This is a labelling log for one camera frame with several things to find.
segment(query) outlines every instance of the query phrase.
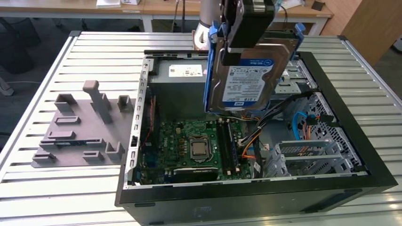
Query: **motherboard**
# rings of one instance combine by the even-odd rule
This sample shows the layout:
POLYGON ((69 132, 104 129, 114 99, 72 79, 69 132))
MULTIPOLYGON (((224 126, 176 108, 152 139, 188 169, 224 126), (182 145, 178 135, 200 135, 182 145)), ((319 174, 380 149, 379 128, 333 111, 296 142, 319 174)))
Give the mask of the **motherboard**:
POLYGON ((149 168, 146 173, 148 182, 178 183, 170 179, 177 174, 182 182, 198 175, 212 177, 212 181, 250 178, 246 160, 237 159, 236 143, 241 137, 237 120, 162 121, 157 153, 145 156, 154 162, 154 170, 149 168))

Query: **hard drive label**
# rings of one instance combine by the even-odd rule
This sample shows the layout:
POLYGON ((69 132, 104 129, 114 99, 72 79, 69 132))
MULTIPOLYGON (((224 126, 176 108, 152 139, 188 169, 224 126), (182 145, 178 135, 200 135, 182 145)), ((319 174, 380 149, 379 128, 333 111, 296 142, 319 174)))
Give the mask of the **hard drive label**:
POLYGON ((263 75, 271 71, 269 59, 241 59, 240 66, 230 66, 221 101, 226 106, 249 106, 264 88, 263 75))

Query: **ram slot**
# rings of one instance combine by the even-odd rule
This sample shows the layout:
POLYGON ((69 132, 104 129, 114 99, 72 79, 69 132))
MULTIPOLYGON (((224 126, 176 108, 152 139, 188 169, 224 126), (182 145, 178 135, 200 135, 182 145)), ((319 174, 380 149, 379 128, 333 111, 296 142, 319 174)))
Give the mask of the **ram slot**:
POLYGON ((222 173, 230 175, 234 171, 234 164, 232 160, 232 144, 230 144, 230 132, 228 130, 228 124, 225 121, 216 120, 216 134, 218 142, 218 152, 221 161, 222 173))
POLYGON ((230 138, 230 152, 232 152, 232 162, 233 162, 233 167, 234 171, 238 172, 238 159, 237 159, 237 152, 236 152, 236 144, 233 142, 233 135, 232 135, 232 128, 230 128, 230 123, 226 122, 226 130, 228 130, 228 136, 230 138))

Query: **power supply label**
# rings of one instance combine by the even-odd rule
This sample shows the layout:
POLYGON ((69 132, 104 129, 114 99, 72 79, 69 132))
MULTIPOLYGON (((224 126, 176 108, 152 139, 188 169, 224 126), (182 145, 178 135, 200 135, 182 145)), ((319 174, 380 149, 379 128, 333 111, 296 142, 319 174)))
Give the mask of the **power supply label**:
POLYGON ((201 77, 201 65, 170 65, 169 77, 201 77))
POLYGON ((264 88, 263 75, 271 71, 271 59, 240 59, 229 66, 221 101, 226 107, 250 106, 264 88))

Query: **metal table surface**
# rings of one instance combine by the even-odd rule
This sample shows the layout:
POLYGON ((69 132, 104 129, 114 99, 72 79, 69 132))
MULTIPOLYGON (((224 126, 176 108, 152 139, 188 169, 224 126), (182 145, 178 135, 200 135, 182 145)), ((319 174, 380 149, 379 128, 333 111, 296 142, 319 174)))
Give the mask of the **metal table surface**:
MULTIPOLYGON (((108 98, 136 96, 144 49, 192 49, 190 34, 82 32, 69 37, 0 154, 1 225, 137 225, 114 207, 118 165, 30 166, 58 93, 88 99, 85 80, 98 80, 108 98)), ((365 135, 402 184, 402 103, 347 41, 307 37, 311 51, 365 135)), ((402 185, 327 213, 208 222, 208 225, 400 225, 402 185)))

